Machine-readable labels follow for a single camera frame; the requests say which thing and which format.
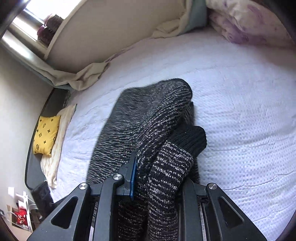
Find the white dotted bed quilt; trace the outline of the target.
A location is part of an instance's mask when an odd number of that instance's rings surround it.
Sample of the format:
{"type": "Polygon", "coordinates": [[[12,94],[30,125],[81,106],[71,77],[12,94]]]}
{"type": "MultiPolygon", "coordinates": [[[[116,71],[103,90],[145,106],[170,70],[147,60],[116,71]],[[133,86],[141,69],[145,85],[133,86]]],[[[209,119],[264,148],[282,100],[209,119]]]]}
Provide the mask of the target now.
{"type": "Polygon", "coordinates": [[[200,182],[217,183],[267,240],[276,240],[295,212],[295,48],[232,44],[212,28],[142,40],[92,87],[71,94],[68,103],[77,108],[53,200],[85,181],[121,92],[172,78],[191,86],[195,124],[206,132],[200,182]]]}

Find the black grey knit zip jacket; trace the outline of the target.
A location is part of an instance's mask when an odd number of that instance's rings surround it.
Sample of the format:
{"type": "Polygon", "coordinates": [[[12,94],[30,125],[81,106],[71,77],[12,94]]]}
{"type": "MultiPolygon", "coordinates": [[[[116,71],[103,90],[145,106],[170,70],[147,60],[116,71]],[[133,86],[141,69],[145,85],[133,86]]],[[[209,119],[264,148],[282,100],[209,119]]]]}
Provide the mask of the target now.
{"type": "Polygon", "coordinates": [[[177,192],[207,145],[192,90],[170,79],[124,90],[95,144],[86,180],[103,182],[135,154],[134,200],[120,202],[118,239],[177,240],[177,192]]]}

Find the purple floral folded quilt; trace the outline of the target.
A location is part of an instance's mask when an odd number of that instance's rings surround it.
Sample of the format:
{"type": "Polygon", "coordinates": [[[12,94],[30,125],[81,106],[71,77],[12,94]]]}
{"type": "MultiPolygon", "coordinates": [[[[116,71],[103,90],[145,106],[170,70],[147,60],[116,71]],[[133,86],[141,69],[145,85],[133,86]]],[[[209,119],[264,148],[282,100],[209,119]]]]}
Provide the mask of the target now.
{"type": "Polygon", "coordinates": [[[231,43],[295,45],[276,14],[257,1],[206,1],[206,6],[210,25],[231,43]]]}

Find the yellow patterned cushion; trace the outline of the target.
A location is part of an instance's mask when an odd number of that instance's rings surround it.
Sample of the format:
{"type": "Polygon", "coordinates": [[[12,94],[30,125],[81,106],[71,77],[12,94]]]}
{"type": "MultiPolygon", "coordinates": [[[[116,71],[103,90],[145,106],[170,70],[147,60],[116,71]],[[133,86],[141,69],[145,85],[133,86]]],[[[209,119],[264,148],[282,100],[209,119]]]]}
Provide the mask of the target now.
{"type": "Polygon", "coordinates": [[[33,153],[51,156],[51,151],[58,134],[60,115],[53,117],[40,116],[33,138],[33,153]]]}

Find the dark jar right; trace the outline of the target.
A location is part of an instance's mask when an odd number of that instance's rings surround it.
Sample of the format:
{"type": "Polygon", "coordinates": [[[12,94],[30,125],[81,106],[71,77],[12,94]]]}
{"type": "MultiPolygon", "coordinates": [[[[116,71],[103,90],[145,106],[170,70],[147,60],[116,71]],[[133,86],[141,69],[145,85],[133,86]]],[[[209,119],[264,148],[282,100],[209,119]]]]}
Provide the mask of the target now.
{"type": "Polygon", "coordinates": [[[45,20],[45,26],[51,31],[56,32],[63,22],[63,18],[58,15],[49,15],[45,20]]]}

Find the dark jar left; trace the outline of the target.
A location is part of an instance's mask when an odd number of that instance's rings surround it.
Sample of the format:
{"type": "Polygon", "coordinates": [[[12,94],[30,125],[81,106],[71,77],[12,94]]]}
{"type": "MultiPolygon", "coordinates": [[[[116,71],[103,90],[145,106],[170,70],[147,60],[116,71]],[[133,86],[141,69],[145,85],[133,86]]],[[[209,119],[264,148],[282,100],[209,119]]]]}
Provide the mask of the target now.
{"type": "Polygon", "coordinates": [[[38,40],[42,41],[45,45],[49,45],[55,32],[45,25],[42,25],[37,31],[38,40]]]}

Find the dark bed headboard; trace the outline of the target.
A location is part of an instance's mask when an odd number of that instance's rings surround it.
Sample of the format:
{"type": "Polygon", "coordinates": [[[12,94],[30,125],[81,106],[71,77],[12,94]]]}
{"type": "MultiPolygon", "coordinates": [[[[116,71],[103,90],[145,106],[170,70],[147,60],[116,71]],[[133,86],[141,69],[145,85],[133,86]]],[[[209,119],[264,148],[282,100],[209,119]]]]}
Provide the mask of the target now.
{"type": "Polygon", "coordinates": [[[59,111],[64,108],[69,93],[69,90],[53,89],[37,118],[25,166],[25,185],[29,190],[46,181],[41,160],[43,155],[51,154],[59,129],[59,120],[62,119],[59,111]]]}

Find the left beige green curtain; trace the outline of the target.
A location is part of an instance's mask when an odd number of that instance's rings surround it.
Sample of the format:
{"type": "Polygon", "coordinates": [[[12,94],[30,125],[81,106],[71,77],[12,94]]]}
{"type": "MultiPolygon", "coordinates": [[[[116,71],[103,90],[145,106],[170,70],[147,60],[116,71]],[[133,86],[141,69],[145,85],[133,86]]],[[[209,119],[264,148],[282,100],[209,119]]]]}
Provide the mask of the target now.
{"type": "Polygon", "coordinates": [[[109,65],[108,62],[91,63],[78,71],[55,67],[41,59],[9,31],[4,33],[1,46],[25,68],[59,89],[86,90],[99,80],[109,65]]]}

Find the beige green curtain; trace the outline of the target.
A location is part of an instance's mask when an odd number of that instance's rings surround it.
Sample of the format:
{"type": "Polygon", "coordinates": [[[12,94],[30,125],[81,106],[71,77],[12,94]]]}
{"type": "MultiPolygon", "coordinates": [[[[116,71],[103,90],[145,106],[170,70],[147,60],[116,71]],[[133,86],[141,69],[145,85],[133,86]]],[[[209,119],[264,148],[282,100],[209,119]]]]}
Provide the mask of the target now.
{"type": "Polygon", "coordinates": [[[109,65],[108,62],[91,63],[78,71],[55,67],[41,59],[9,31],[4,33],[1,46],[25,68],[59,89],[86,90],[99,80],[109,65]]]}
{"type": "Polygon", "coordinates": [[[178,19],[163,22],[154,30],[151,38],[176,37],[196,28],[203,28],[207,25],[208,13],[206,1],[180,1],[183,8],[178,19]]]}

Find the red item on floor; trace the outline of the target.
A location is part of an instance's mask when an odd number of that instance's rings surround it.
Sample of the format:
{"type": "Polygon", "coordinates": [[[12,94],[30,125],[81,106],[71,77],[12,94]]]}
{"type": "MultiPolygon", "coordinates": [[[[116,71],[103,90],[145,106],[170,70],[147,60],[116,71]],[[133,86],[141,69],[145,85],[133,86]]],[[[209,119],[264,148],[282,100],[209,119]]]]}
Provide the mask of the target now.
{"type": "Polygon", "coordinates": [[[26,209],[24,209],[23,207],[19,207],[18,209],[14,209],[13,213],[15,214],[15,217],[16,217],[15,223],[19,226],[28,228],[26,209]]]}

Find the right beige green curtain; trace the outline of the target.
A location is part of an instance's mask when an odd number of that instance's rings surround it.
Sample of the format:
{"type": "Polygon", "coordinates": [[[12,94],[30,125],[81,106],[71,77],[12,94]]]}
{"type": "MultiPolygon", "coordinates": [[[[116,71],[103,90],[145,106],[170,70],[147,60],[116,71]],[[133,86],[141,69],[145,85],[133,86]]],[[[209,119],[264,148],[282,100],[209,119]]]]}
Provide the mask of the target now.
{"type": "Polygon", "coordinates": [[[151,38],[176,37],[196,28],[203,28],[207,25],[208,13],[206,1],[180,1],[183,8],[178,19],[163,22],[154,30],[151,38]]]}

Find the dark jar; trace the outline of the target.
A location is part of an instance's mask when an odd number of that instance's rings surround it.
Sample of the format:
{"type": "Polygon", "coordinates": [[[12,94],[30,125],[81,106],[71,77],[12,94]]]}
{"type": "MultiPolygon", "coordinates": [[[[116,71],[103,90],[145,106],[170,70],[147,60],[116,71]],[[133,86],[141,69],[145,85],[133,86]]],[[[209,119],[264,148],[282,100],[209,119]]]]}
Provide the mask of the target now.
{"type": "Polygon", "coordinates": [[[38,40],[42,41],[45,45],[49,45],[55,32],[45,25],[42,25],[37,31],[38,40]]]}
{"type": "Polygon", "coordinates": [[[58,15],[49,15],[45,20],[45,26],[51,31],[56,32],[63,22],[63,18],[58,15]]]}

